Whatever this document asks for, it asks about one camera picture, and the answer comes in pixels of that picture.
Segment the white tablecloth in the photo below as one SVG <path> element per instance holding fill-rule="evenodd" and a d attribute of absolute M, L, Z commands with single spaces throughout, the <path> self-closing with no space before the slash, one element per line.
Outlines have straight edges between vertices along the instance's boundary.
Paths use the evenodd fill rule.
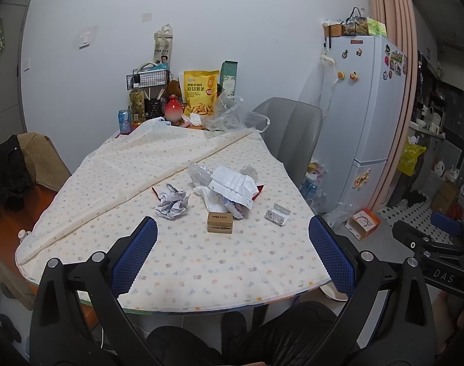
<path fill-rule="evenodd" d="M 199 160 L 212 170 L 250 164 L 265 184 L 231 235 L 207 232 L 205 203 L 186 170 Z M 153 210 L 158 199 L 150 187 L 159 193 L 166 183 L 191 193 L 187 214 L 174 221 Z M 264 218 L 274 203 L 292 211 L 283 227 Z M 213 134 L 148 121 L 86 157 L 19 246 L 16 262 L 38 284 L 50 258 L 85 261 L 151 216 L 158 241 L 130 292 L 119 297 L 123 308 L 189 312 L 266 303 L 329 281 L 308 238 L 312 215 L 258 133 Z M 80 297 L 89 300 L 87 293 Z"/>

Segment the bowl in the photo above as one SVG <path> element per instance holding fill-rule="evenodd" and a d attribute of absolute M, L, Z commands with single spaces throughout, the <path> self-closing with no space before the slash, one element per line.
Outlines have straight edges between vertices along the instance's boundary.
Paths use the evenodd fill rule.
<path fill-rule="evenodd" d="M 425 121 L 422 121 L 421 119 L 416 118 L 415 122 L 420 125 L 421 128 L 425 127 L 427 123 Z"/>

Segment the white bag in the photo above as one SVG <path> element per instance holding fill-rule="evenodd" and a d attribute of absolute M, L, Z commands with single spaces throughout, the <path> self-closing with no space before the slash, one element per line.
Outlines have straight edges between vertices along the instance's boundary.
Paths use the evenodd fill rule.
<path fill-rule="evenodd" d="M 168 63 L 171 60 L 172 27 L 168 23 L 154 33 L 154 63 Z"/>

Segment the hand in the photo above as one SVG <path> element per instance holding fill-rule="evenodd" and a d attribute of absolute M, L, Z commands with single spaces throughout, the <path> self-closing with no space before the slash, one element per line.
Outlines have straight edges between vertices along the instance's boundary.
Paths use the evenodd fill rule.
<path fill-rule="evenodd" d="M 446 340 L 456 331 L 456 328 L 464 328 L 464 310 L 461 311 L 455 326 L 449 316 L 448 294 L 446 292 L 440 292 L 432 303 L 432 312 L 434 314 L 434 325 L 436 330 L 436 354 L 439 355 L 446 349 Z"/>

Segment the black pants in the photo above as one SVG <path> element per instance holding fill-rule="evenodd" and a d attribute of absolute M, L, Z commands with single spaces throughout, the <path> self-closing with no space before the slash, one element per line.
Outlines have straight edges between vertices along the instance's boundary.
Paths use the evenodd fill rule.
<path fill-rule="evenodd" d="M 242 365 L 265 362 L 271 366 L 304 364 L 335 320 L 335 314 L 317 302 L 297 304 L 268 323 L 244 333 L 229 359 L 209 348 L 187 330 L 161 326 L 146 342 L 165 366 Z"/>

